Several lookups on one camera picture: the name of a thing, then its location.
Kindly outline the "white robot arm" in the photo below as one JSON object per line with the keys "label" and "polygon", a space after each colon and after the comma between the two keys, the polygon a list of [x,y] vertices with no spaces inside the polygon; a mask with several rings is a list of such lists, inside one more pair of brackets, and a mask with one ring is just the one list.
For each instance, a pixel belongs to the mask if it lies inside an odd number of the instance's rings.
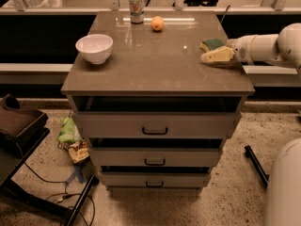
{"label": "white robot arm", "polygon": [[[205,64],[265,62],[294,68],[301,75],[301,24],[289,24],[277,34],[248,35],[238,39],[205,40],[200,44]],[[263,226],[301,226],[301,138],[277,153],[265,196]]]}

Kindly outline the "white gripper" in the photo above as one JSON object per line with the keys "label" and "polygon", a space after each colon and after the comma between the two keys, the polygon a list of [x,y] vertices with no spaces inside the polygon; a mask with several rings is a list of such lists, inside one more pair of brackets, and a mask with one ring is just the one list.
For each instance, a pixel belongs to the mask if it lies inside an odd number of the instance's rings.
{"label": "white gripper", "polygon": [[200,59],[204,63],[229,62],[236,58],[239,62],[251,63],[251,44],[255,36],[242,36],[238,39],[227,40],[227,46],[204,53]]}

